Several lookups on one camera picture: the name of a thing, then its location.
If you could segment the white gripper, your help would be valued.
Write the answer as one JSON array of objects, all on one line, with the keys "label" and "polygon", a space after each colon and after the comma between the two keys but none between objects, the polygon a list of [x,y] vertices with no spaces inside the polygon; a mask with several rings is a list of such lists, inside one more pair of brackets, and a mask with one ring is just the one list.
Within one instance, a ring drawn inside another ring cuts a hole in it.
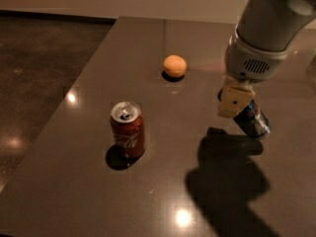
[{"label": "white gripper", "polygon": [[272,33],[242,32],[235,29],[226,53],[226,73],[219,93],[218,114],[238,116],[254,99],[252,83],[272,78],[288,56],[290,40]]}]

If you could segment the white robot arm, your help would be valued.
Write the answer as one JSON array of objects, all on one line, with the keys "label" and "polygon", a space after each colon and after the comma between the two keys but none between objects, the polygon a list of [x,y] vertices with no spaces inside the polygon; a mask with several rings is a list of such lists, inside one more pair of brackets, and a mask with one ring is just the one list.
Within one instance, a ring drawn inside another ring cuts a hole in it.
[{"label": "white robot arm", "polygon": [[248,0],[225,52],[218,114],[233,119],[272,78],[295,36],[316,18],[316,0]]}]

